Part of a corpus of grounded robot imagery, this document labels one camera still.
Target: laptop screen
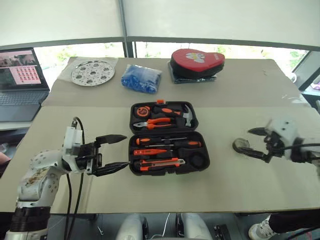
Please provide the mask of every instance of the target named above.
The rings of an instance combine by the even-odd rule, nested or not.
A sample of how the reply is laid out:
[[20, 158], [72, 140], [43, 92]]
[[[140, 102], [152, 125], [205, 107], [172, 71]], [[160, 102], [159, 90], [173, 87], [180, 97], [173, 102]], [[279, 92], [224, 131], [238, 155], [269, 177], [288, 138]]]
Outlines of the laptop screen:
[[33, 48], [0, 51], [0, 91], [48, 88]]

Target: shoe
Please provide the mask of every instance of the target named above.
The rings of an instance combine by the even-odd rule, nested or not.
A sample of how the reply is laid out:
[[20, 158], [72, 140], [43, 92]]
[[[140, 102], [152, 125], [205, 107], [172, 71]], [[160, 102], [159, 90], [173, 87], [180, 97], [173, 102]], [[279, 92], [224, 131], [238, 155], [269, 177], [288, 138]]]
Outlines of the shoe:
[[269, 218], [270, 216], [261, 223], [254, 224], [250, 227], [248, 234], [251, 240], [268, 240], [274, 235], [277, 235], [269, 225]]

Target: blue plastic parts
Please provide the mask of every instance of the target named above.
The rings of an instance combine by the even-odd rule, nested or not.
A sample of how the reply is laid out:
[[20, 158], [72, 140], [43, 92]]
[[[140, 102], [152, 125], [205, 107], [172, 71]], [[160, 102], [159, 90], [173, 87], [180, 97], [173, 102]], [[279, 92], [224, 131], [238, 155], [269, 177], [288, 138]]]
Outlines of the blue plastic parts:
[[128, 65], [121, 77], [124, 87], [137, 92], [155, 94], [161, 79], [162, 71], [138, 65]]

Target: laptop keyboard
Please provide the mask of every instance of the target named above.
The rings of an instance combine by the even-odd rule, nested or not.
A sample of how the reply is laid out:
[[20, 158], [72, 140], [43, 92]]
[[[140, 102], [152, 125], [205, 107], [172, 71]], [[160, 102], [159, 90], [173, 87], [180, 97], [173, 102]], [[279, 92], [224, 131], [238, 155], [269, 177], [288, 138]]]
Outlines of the laptop keyboard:
[[43, 91], [0, 93], [0, 106], [33, 105], [44, 100], [48, 93]]

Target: tool case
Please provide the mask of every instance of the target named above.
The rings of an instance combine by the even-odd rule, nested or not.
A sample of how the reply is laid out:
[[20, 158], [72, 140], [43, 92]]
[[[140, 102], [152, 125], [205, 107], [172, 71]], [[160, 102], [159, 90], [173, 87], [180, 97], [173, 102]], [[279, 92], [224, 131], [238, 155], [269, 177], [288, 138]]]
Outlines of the tool case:
[[186, 101], [136, 103], [130, 111], [129, 167], [137, 175], [187, 174], [210, 165], [195, 110]]

